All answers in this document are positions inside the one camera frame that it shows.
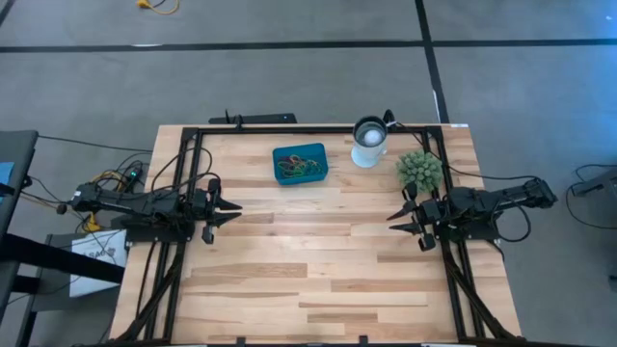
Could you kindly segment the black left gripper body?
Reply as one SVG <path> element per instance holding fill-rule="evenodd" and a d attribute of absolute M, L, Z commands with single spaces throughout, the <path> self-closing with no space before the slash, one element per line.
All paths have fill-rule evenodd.
<path fill-rule="evenodd" d="M 212 178 L 206 189 L 196 189 L 192 198 L 192 212 L 196 221 L 205 221 L 201 239 L 205 244 L 214 243 L 214 228 L 221 224 L 216 203 L 221 193 L 221 180 Z"/>

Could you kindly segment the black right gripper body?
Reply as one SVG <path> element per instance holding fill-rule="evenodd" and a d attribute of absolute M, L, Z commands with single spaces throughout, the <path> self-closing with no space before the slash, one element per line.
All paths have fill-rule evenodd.
<path fill-rule="evenodd" d="M 417 203 L 417 194 L 415 183 L 405 186 L 405 201 L 416 203 L 416 209 L 409 215 L 411 222 L 417 222 L 420 225 L 420 234 L 418 234 L 420 250 L 422 252 L 433 250 L 438 240 L 452 242 L 454 240 L 453 228 L 448 221 L 449 215 L 445 200 L 430 199 Z"/>

